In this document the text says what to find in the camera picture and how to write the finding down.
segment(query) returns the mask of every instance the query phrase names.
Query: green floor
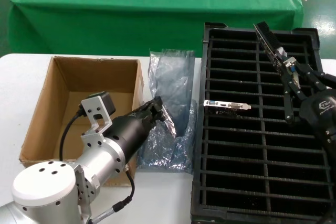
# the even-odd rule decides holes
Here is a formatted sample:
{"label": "green floor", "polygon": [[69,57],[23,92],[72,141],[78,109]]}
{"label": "green floor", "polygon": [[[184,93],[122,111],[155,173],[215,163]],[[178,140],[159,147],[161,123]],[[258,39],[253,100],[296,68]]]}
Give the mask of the green floor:
{"label": "green floor", "polygon": [[[336,59],[336,4],[335,0],[308,0],[304,2],[303,27],[319,30],[322,59]],[[11,52],[6,38],[9,0],[0,0],[0,57]]]}

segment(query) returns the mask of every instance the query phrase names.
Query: plastic bag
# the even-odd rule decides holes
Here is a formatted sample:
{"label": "plastic bag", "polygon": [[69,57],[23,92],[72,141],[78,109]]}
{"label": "plastic bag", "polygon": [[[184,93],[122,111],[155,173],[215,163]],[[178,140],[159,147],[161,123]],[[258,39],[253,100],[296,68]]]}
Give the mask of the plastic bag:
{"label": "plastic bag", "polygon": [[184,136],[174,138],[164,122],[157,122],[138,153],[138,168],[157,172],[193,171],[197,103],[192,100]]}
{"label": "plastic bag", "polygon": [[176,136],[183,136],[188,124],[194,65],[194,51],[151,52],[149,88],[153,97],[161,96],[174,122]]}
{"label": "plastic bag", "polygon": [[[173,124],[157,122],[138,154],[138,168],[192,172],[197,103],[191,101],[194,79],[193,51],[152,52],[149,87],[159,95]],[[177,137],[170,132],[175,128]]]}

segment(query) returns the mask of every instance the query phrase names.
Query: green table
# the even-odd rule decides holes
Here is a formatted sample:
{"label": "green table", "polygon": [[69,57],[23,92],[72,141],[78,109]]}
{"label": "green table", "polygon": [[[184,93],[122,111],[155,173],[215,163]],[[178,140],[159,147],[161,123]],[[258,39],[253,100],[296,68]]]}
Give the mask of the green table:
{"label": "green table", "polygon": [[14,52],[148,56],[162,48],[201,56],[205,22],[300,27],[301,0],[11,0]]}

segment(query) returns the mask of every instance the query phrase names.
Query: open cardboard box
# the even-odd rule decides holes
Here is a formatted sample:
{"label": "open cardboard box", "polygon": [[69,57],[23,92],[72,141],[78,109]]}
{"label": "open cardboard box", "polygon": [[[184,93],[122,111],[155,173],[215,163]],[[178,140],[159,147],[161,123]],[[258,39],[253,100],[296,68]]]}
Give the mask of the open cardboard box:
{"label": "open cardboard box", "polygon": [[[39,96],[26,139],[20,153],[25,167],[58,159],[59,142],[64,128],[75,115],[81,100],[90,94],[108,91],[116,112],[124,115],[142,103],[143,79],[140,62],[129,59],[88,59],[53,57]],[[65,143],[65,161],[77,159],[83,151],[81,134],[91,127],[88,118],[80,117],[71,126]],[[136,157],[129,162],[134,178]],[[125,172],[109,179],[107,186],[127,186]]]}

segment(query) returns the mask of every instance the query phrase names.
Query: silver cylinder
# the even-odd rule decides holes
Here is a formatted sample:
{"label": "silver cylinder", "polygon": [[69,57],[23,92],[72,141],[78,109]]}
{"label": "silver cylinder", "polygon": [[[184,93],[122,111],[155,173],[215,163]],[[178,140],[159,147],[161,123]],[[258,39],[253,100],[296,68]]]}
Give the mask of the silver cylinder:
{"label": "silver cylinder", "polygon": [[76,160],[76,163],[84,166],[84,173],[87,167],[97,176],[100,185],[103,185],[111,176],[115,169],[115,162],[110,152],[104,147],[92,147]]}
{"label": "silver cylinder", "polygon": [[120,146],[109,138],[102,138],[99,144],[85,144],[83,154],[76,160],[84,170],[86,187],[92,202],[100,187],[109,179],[119,175],[125,167],[125,155]]}
{"label": "silver cylinder", "polygon": [[0,208],[0,223],[5,224],[81,224],[78,191],[73,190],[56,202],[39,207],[11,202]]}

